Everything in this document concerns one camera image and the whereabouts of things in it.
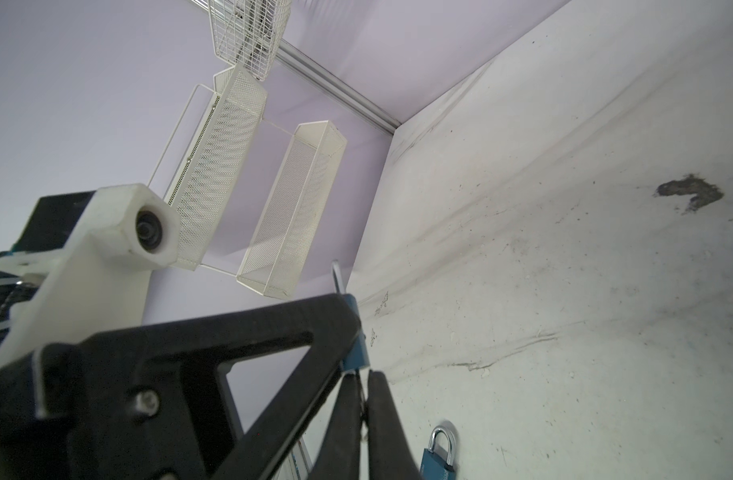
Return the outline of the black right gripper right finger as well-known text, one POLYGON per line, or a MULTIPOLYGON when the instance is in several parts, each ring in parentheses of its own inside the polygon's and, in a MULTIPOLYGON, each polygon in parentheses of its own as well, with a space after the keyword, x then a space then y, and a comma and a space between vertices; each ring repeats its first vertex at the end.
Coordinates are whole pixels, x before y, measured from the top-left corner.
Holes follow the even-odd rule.
POLYGON ((420 480, 383 372, 368 373, 367 393, 369 478, 420 480))

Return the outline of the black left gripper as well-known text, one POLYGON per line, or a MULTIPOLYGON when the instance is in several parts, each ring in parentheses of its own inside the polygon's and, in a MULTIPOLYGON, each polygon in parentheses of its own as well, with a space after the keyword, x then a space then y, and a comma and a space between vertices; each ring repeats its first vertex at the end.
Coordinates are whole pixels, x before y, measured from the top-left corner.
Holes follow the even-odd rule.
POLYGON ((0 368, 0 479, 160 479, 157 341, 48 344, 0 368))

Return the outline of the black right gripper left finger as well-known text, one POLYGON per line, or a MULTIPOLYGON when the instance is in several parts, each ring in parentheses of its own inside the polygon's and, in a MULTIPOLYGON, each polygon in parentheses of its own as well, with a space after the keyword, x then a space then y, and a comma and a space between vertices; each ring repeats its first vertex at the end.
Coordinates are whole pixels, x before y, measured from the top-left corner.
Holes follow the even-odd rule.
POLYGON ((310 479, 354 480, 360 478, 360 442, 362 442, 364 396, 357 373, 342 377, 330 423, 310 472, 310 479))

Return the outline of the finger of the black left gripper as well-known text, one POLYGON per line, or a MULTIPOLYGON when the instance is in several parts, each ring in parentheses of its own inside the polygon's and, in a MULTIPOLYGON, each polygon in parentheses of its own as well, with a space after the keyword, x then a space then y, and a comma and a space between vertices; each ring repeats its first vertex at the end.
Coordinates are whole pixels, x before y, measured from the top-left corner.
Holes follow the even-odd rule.
POLYGON ((320 410, 360 320, 338 294, 260 309, 96 334, 86 341, 157 341, 162 362, 162 478, 268 479, 320 410), (242 420, 228 374, 300 350, 278 393, 242 420))

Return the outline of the small blue padlock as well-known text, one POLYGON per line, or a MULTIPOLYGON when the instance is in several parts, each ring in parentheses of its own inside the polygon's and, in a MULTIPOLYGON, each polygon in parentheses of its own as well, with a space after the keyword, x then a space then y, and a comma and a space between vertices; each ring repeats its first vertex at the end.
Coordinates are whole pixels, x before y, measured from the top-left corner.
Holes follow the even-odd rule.
MULTIPOLYGON (((334 280, 334 289, 336 293, 348 304, 352 313, 360 320, 360 312, 358 311, 358 302, 356 298, 346 291, 346 282, 342 275, 342 268, 338 260, 332 261, 332 279, 334 280)), ((370 366, 370 360, 367 353, 366 336, 362 326, 358 327, 358 333, 354 336, 354 343, 350 347, 348 354, 342 359, 342 372, 345 374, 360 372, 370 366)))

